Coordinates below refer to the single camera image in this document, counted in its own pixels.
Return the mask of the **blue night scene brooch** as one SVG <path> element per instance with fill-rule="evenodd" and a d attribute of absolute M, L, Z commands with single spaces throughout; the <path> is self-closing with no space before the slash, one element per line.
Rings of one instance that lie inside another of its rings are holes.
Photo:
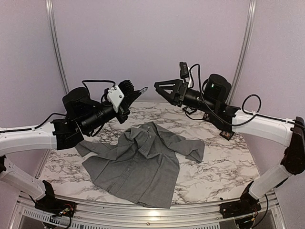
<path fill-rule="evenodd" d="M 148 90 L 148 87 L 144 87 L 140 90 L 140 93 L 141 94 L 144 94 L 146 91 Z"/>

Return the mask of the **orange portrait brooch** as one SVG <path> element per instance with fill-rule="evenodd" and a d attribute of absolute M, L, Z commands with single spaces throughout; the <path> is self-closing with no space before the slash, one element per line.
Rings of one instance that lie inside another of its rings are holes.
<path fill-rule="evenodd" d="M 230 134 L 230 133 L 227 133 L 227 132 L 222 133 L 221 136 L 222 136 L 223 138 L 227 139 L 227 140 L 229 140 L 229 139 L 232 137 L 231 134 Z"/>

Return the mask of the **grey button-up shirt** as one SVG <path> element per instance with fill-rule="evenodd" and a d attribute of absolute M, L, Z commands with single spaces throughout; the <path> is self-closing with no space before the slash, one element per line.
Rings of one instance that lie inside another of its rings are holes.
<path fill-rule="evenodd" d="M 82 141 L 83 167 L 94 185 L 111 195 L 149 208 L 170 208 L 180 166 L 177 154 L 200 163 L 205 144 L 186 139 L 154 122 L 129 128 L 116 145 Z"/>

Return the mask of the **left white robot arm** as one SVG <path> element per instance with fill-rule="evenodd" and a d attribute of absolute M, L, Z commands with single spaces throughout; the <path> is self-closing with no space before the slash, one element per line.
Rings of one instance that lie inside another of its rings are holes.
<path fill-rule="evenodd" d="M 60 209 L 60 201 L 55 197 L 52 185 L 34 178 L 8 160 L 11 153 L 38 150 L 64 150 L 74 148 L 85 136 L 93 137 L 112 119 L 124 123 L 129 107 L 147 91 L 144 87 L 135 90 L 130 80 L 119 84 L 109 81 L 112 87 L 105 89 L 99 101 L 91 99 L 86 85 L 82 81 L 62 99 L 65 114 L 60 119 L 46 119 L 37 126 L 2 128 L 0 130 L 0 179 L 1 181 L 28 194 L 34 202 L 49 212 Z"/>

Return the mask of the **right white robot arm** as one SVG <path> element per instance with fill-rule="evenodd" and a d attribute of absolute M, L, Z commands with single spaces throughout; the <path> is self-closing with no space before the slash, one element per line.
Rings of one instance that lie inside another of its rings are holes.
<path fill-rule="evenodd" d="M 204 112 L 203 120 L 228 134 L 248 134 L 264 138 L 286 147 L 280 164 L 251 182 L 236 203 L 236 210 L 245 214 L 269 190 L 280 186 L 289 177 L 305 170 L 305 122 L 303 118 L 276 118 L 249 112 L 244 107 L 230 106 L 226 99 L 232 88 L 221 75 L 211 74 L 199 82 L 199 90 L 191 86 L 192 68 L 179 63 L 180 78 L 155 82 L 156 92 L 174 106 L 186 105 Z"/>

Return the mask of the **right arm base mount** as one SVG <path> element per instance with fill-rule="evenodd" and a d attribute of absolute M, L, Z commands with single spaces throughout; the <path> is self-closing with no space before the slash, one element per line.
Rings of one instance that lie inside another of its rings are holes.
<path fill-rule="evenodd" d="M 220 204 L 220 213 L 224 219 L 242 216 L 250 213 L 256 213 L 262 209 L 259 199 L 250 195 L 250 186 L 254 181 L 249 183 L 242 192 L 240 199 Z"/>

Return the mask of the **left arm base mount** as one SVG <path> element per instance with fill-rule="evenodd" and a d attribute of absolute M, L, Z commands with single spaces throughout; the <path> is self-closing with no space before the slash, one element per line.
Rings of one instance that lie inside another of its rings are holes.
<path fill-rule="evenodd" d="M 45 180 L 42 182 L 45 185 L 45 196 L 35 201 L 35 208 L 52 213 L 52 217 L 73 217 L 76 203 L 56 198 L 52 185 Z"/>

